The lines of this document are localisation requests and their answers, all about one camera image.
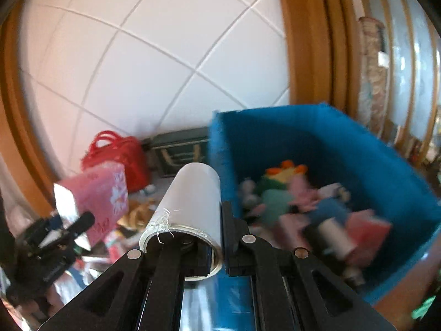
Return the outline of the blue storage box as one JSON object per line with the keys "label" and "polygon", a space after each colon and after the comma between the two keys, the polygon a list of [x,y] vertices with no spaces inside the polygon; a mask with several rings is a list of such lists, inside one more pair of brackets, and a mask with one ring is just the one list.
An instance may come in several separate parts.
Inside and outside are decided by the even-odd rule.
{"label": "blue storage box", "polygon": [[[308,167],[314,185],[338,182],[356,210],[372,209],[392,224],[355,291],[372,308],[428,251],[440,233],[440,206],[431,188],[395,150],[329,105],[291,105],[219,113],[209,128],[209,163],[220,176],[221,198],[241,219],[238,184],[292,160]],[[219,301],[240,294],[244,314],[220,316],[239,330],[257,330],[250,277],[221,274]]]}

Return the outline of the red pink box in bin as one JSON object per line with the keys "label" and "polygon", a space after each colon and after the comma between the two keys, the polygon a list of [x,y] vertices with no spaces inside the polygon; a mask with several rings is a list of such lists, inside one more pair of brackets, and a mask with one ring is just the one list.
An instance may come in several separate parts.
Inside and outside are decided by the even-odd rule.
{"label": "red pink box in bin", "polygon": [[369,266],[391,229],[392,224],[377,217],[371,209],[351,212],[345,230],[356,247],[345,258],[346,262],[358,268]]}

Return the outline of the pink tissue box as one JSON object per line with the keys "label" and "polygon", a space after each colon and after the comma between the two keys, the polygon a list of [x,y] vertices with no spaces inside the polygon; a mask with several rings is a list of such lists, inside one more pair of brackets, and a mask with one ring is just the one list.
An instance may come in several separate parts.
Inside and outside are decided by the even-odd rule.
{"label": "pink tissue box", "polygon": [[75,176],[54,183],[55,205],[69,227],[85,212],[94,224],[76,239],[77,245],[91,250],[128,212],[128,190],[124,166],[106,161]]}

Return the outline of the red plastic handbag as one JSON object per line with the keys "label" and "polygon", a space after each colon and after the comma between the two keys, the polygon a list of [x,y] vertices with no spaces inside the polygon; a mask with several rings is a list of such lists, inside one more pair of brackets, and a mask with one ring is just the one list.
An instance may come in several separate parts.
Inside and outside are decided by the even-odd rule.
{"label": "red plastic handbag", "polygon": [[114,161],[124,166],[129,193],[140,191],[150,185],[151,172],[147,156],[137,138],[123,137],[111,130],[98,133],[81,160],[81,168],[87,170],[106,161]]}

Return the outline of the pink plush in box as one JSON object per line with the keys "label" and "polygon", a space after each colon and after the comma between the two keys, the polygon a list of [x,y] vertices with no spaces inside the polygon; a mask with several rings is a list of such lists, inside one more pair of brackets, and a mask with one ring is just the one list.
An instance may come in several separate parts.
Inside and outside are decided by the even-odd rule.
{"label": "pink plush in box", "polygon": [[246,220],[256,219],[271,226],[292,208],[300,213],[316,210],[321,198],[317,189],[311,187],[304,174],[295,174],[284,189],[266,189],[259,196],[259,202],[244,216]]}

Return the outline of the green orange plush toy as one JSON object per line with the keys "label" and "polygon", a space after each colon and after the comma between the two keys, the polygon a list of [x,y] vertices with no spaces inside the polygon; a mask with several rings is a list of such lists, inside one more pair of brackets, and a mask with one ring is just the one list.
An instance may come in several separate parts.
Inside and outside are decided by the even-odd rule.
{"label": "green orange plush toy", "polygon": [[305,164],[295,164],[292,160],[284,160],[278,167],[269,167],[260,178],[258,187],[261,192],[268,189],[285,190],[293,176],[305,175],[308,167]]}

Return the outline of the white paper roll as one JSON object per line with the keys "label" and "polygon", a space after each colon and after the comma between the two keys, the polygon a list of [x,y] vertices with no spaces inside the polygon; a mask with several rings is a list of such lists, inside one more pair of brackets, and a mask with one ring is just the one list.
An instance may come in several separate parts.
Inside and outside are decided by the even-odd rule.
{"label": "white paper roll", "polygon": [[187,281],[202,281],[221,270],[221,182],[207,164],[192,162],[179,170],[144,229],[139,247],[153,254],[181,237],[192,237],[211,252],[208,274],[186,276]]}

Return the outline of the wooden door frame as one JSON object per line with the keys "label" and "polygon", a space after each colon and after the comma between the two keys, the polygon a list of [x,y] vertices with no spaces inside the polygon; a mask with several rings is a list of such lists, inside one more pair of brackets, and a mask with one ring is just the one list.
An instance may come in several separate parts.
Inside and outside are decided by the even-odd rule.
{"label": "wooden door frame", "polygon": [[289,101],[327,104],[356,118],[361,87],[353,0],[280,0],[289,59]]}

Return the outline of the dark green gift box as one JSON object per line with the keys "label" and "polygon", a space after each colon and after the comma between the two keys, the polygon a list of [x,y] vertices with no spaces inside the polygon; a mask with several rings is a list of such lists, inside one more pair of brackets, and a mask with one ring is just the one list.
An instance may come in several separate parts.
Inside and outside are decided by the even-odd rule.
{"label": "dark green gift box", "polygon": [[150,150],[161,177],[173,177],[186,164],[207,163],[209,129],[186,129],[155,136]]}

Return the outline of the blue plush in box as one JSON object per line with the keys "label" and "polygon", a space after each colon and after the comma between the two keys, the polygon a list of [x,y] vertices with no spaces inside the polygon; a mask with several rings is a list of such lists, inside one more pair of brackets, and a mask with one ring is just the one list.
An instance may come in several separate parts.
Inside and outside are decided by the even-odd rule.
{"label": "blue plush in box", "polygon": [[327,198],[320,200],[316,208],[306,215],[310,219],[310,223],[315,226],[331,218],[344,226],[350,213],[351,211],[346,205],[338,199]]}

